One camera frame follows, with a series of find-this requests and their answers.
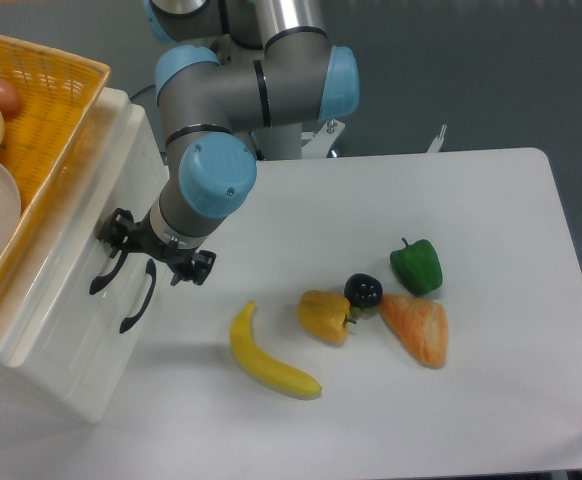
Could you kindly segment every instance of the blue joint cap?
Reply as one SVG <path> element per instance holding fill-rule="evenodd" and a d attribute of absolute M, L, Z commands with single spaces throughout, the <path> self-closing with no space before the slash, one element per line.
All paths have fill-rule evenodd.
<path fill-rule="evenodd" d="M 185 150 L 180 160 L 180 191 L 191 207 L 208 218 L 235 212 L 255 184 L 256 161 L 233 135 L 206 133 Z"/>
<path fill-rule="evenodd" d="M 318 121 L 353 113 L 359 100 L 360 78 L 353 52 L 348 47 L 332 47 Z"/>
<path fill-rule="evenodd" d="M 220 60 L 218 60 L 216 54 L 205 47 L 180 45 L 163 54 L 155 66 L 156 99 L 160 96 L 162 87 L 176 73 L 201 62 L 211 62 L 220 65 Z"/>
<path fill-rule="evenodd" d="M 151 25 L 151 30 L 153 30 L 153 34 L 156 36 L 156 38 L 164 43 L 175 42 L 175 40 L 171 38 L 167 32 L 164 31 L 162 25 L 156 18 L 155 12 L 151 8 L 150 0 L 142 0 L 142 4 L 144 5 L 144 11 L 147 14 L 147 18 L 149 19 L 149 25 Z"/>

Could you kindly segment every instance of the white box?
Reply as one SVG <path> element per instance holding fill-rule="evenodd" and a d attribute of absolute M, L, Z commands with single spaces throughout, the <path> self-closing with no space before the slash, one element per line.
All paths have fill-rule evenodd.
<path fill-rule="evenodd" d="M 131 254 L 90 295 L 93 278 L 115 263 L 95 233 L 116 207 L 142 218 L 167 178 L 144 110 L 105 89 L 60 177 L 53 210 L 0 285 L 0 398 L 99 421 L 145 319 L 123 335 L 120 322 L 139 309 L 150 279 L 148 257 Z"/>

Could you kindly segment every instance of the banana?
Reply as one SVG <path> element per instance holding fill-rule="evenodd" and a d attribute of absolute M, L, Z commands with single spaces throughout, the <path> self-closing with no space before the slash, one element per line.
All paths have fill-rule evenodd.
<path fill-rule="evenodd" d="M 251 315 L 255 302 L 247 302 L 235 317 L 229 330 L 231 351 L 248 373 L 281 393 L 309 399 L 317 397 L 322 386 L 311 375 L 268 355 L 253 340 Z"/>

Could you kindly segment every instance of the green bell pepper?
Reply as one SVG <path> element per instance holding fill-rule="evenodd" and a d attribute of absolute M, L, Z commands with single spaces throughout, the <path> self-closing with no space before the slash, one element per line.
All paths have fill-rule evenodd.
<path fill-rule="evenodd" d="M 391 252 L 391 267 L 400 282 L 415 296 L 426 295 L 442 285 L 442 268 L 433 245 L 428 240 L 418 240 Z"/>

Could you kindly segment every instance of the woven basket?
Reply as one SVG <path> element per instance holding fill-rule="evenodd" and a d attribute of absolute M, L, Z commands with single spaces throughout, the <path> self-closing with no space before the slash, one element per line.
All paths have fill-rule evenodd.
<path fill-rule="evenodd" d="M 0 163 L 15 178 L 22 199 L 20 223 L 0 256 L 0 281 L 34 232 L 50 200 L 46 194 L 109 73 L 107 65 L 0 35 L 0 77 L 16 87 L 23 102 L 15 117 L 5 119 L 6 149 L 0 149 Z"/>

